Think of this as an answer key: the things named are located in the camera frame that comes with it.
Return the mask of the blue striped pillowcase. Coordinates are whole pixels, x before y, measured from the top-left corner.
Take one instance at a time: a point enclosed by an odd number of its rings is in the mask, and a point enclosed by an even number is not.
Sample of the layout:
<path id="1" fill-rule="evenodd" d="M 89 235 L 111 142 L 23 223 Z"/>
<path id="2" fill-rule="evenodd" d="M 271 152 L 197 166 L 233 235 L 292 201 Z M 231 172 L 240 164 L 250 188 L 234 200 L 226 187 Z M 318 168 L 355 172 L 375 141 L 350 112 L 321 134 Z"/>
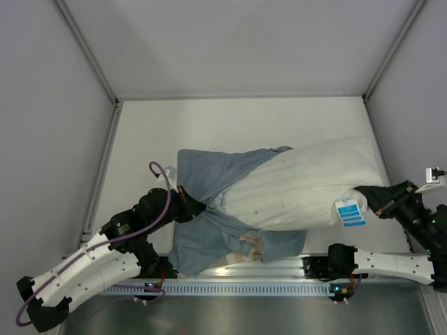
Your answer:
<path id="1" fill-rule="evenodd" d="M 174 225 L 173 248 L 168 260 L 178 272 L 197 276 L 230 253 L 247 256 L 251 246 L 240 240 L 240 235 L 246 232 L 258 235 L 262 245 L 267 247 L 261 254 L 263 260 L 272 262 L 300 254 L 305 244 L 305 231 L 258 230 L 231 216 L 225 207 L 232 186 L 288 150 L 288 147 L 278 147 L 234 154 L 179 150 L 179 185 L 205 208 L 190 221 Z"/>

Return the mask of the white pillow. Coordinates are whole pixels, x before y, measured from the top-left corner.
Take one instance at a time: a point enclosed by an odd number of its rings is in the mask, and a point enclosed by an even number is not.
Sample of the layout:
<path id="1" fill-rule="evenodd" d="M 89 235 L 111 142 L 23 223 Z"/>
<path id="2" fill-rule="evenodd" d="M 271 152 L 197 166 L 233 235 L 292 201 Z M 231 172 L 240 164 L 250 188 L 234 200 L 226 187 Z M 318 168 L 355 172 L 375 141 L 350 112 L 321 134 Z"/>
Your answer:
<path id="1" fill-rule="evenodd" d="M 231 216 L 259 230 L 322 228 L 339 222 L 335 203 L 367 200 L 358 186 L 382 186 L 374 145 L 347 137 L 289 149 L 262 164 L 228 190 Z"/>

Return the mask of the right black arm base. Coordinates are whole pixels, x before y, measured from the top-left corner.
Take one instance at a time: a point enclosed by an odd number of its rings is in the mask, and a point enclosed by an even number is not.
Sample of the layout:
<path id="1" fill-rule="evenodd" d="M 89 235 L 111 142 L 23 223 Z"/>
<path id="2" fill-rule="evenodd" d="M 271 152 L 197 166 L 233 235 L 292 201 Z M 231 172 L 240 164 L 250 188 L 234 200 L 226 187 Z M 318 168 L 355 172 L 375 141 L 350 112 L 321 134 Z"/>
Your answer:
<path id="1" fill-rule="evenodd" d="M 303 271 L 306 278 L 329 282 L 342 278 L 342 274 L 331 269 L 327 256 L 308 256 L 302 259 Z"/>

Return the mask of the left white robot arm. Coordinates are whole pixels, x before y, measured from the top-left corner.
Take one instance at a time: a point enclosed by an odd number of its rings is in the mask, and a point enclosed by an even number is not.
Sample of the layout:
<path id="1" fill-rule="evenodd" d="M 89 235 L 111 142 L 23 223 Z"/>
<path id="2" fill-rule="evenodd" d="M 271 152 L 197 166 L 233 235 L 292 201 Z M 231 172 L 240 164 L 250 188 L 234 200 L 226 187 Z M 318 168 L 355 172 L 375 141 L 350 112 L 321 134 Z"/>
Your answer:
<path id="1" fill-rule="evenodd" d="M 40 333 L 60 325 L 85 301 L 128 278 L 150 275 L 160 258 L 147 238 L 163 226 L 187 223 L 205 210 L 182 187 L 154 188 L 131 209 L 114 215 L 85 245 L 50 271 L 24 276 L 17 289 L 21 313 Z"/>

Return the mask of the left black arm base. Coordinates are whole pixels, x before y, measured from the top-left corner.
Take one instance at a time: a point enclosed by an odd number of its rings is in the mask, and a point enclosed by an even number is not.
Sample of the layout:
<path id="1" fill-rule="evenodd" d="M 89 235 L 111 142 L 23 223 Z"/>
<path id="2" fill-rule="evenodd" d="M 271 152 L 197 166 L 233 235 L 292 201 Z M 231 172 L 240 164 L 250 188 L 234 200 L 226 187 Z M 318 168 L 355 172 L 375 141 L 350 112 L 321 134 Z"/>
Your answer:
<path id="1" fill-rule="evenodd" d="M 145 272 L 145 277 L 152 279 L 175 279 L 178 278 L 178 271 L 170 263 L 168 257 L 162 256 L 149 266 Z"/>

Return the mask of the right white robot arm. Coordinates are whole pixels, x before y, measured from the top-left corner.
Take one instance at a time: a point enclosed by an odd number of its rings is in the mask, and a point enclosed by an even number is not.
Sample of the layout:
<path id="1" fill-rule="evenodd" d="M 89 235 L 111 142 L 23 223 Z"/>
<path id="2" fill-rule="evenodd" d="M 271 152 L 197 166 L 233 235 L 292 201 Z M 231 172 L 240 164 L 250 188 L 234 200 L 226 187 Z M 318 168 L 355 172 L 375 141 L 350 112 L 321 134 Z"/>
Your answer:
<path id="1" fill-rule="evenodd" d="M 395 219 L 424 248 L 426 254 L 397 255 L 364 251 L 333 244 L 328 249 L 328 268 L 333 274 L 378 274 L 409 279 L 446 292 L 446 205 L 432 211 L 423 194 L 444 188 L 430 183 L 417 187 L 410 181 L 393 186 L 358 186 L 368 208 L 380 219 Z"/>

